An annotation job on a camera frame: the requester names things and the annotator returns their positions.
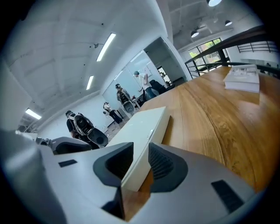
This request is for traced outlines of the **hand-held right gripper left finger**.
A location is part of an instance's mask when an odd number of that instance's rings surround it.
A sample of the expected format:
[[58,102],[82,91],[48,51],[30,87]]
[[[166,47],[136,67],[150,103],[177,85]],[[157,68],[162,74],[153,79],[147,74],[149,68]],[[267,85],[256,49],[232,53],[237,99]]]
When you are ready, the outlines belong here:
[[43,164],[67,224],[124,224],[121,184],[133,161],[133,143],[54,155],[41,146]]

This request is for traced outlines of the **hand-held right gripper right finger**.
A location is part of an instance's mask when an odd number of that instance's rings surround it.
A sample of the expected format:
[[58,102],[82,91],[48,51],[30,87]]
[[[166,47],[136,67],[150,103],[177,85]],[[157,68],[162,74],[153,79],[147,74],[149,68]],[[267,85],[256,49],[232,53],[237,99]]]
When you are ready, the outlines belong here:
[[150,143],[154,182],[132,224],[237,224],[261,195],[218,161]]

